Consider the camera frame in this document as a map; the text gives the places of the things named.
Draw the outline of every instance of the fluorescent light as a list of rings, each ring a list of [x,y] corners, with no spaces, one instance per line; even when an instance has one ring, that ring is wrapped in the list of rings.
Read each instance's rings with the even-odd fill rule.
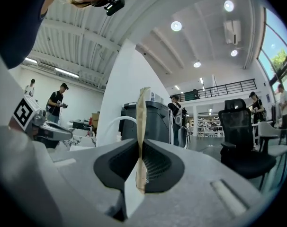
[[[29,61],[29,62],[32,62],[32,63],[35,63],[35,64],[37,64],[37,61],[35,61],[35,60],[33,60],[33,59],[30,59],[30,58],[25,58],[25,61]]]
[[[179,21],[174,21],[172,24],[171,24],[171,29],[173,31],[180,31],[182,28],[182,25]]]
[[[195,68],[198,68],[198,67],[200,67],[200,66],[201,66],[201,63],[200,63],[199,61],[194,63],[194,67],[195,67]]]
[[[230,0],[227,0],[224,2],[224,9],[228,12],[232,12],[234,9],[234,4]]]
[[[231,52],[231,56],[236,56],[238,54],[238,51],[237,50],[233,50],[232,52]]]
[[[67,74],[67,75],[69,75],[69,76],[79,78],[78,75],[73,74],[73,73],[71,73],[71,72],[68,72],[68,71],[65,71],[65,70],[62,70],[62,69],[59,69],[59,68],[55,68],[55,70],[56,70],[56,71],[59,71],[59,72],[62,72],[62,73],[64,73],[64,74]]]

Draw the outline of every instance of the black railing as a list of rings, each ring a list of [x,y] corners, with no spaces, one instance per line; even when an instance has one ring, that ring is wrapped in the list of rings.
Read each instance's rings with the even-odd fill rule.
[[[215,86],[215,87],[208,87],[205,89],[200,90],[193,90],[190,92],[186,92],[183,94],[178,94],[179,101],[190,101],[196,100],[201,98],[207,97],[215,97],[215,96],[222,96],[227,94],[233,93],[240,93],[244,91],[253,91],[256,90],[255,79],[245,80],[245,81],[238,81],[234,83],[229,83],[225,85]]]

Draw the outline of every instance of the recessed light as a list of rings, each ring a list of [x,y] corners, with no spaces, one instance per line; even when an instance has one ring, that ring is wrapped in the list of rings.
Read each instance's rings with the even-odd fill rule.
[[[182,25],[181,25],[181,23],[180,23],[179,21],[174,21],[174,22],[171,24],[171,29],[172,29],[173,31],[179,31],[179,30],[181,30],[181,28],[182,28]]]
[[[234,9],[234,4],[230,0],[227,0],[224,2],[224,9],[228,12],[232,12]]]
[[[34,63],[34,64],[37,64],[37,61],[33,60],[33,59],[30,59],[30,58],[25,58],[25,61],[29,61],[31,63]]]
[[[201,63],[200,63],[199,61],[194,63],[194,67],[195,67],[195,68],[198,68],[198,67],[200,67],[200,66],[201,66]]]
[[[238,54],[238,51],[237,50],[233,50],[232,52],[231,52],[231,56],[236,56]]]

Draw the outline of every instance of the brown paper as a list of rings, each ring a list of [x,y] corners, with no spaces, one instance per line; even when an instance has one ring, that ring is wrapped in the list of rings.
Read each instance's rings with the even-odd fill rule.
[[[140,89],[139,99],[136,104],[136,126],[137,126],[137,141],[138,141],[138,150],[139,158],[137,164],[136,172],[136,187],[141,193],[144,193],[144,187],[147,179],[146,167],[143,162],[143,141],[145,134],[145,126],[147,120],[147,107],[145,105],[144,94],[149,87],[144,87]]]

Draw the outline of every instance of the tree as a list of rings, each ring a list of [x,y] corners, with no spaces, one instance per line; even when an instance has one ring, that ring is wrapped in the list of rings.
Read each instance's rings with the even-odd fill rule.
[[[284,49],[281,49],[276,56],[274,56],[271,61],[273,63],[273,66],[276,71],[282,66],[282,64],[285,62],[285,59],[287,57],[287,53]]]

